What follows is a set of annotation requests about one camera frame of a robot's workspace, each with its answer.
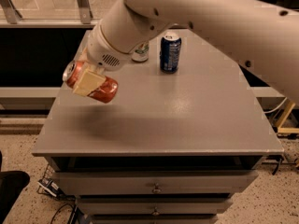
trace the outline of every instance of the terrazzo floor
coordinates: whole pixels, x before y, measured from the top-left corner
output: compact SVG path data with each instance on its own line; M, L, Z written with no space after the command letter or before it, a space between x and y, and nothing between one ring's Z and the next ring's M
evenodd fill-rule
M2 171L23 170L31 176L30 184L21 193L5 224L49 224L64 202L36 192L36 182L47 166L43 158L31 155L42 122L39 119L25 119L22 122L15 119L8 124L5 120L0 119ZM283 139L281 142L288 161L292 162L298 157L299 141ZM274 168L274 165L260 166L259 177L243 193L233 196L234 204L219 215L217 224L298 224L299 171L290 165L281 165L278 173L272 175ZM70 212L71 208L64 208L53 223L67 223Z

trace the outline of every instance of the blue soda can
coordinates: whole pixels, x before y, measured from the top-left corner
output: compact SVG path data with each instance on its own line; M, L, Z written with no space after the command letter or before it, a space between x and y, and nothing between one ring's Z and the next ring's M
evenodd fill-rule
M160 68L166 73L175 73L178 70L178 59L181 47L181 38L174 32L167 32L161 39Z

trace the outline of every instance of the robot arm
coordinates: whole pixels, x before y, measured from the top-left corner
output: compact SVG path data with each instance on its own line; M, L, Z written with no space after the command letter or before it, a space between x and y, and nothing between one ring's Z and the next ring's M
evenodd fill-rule
M106 40L110 55L125 63L122 55L128 59L136 45L174 22L299 104L299 14L256 0L119 0L94 28L88 59L102 63Z

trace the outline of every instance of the table top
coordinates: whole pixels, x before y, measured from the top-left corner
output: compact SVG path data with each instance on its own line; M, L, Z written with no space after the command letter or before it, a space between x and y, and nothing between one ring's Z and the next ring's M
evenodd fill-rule
M159 36L149 43L148 61L130 61L107 72L120 84L111 103L74 95L63 85L33 154L281 154L283 148L237 63L192 32L176 32L182 48L175 74L160 71Z

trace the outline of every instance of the drawer cabinet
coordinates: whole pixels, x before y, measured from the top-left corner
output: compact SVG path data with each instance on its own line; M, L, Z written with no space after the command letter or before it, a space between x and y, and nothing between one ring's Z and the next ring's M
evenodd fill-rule
M93 224L214 224L216 216L97 216L92 217Z
M229 199L203 198L96 198L77 199L85 214L103 215L192 215L223 213L232 203Z
M67 195L235 193L255 178L255 171L55 173Z

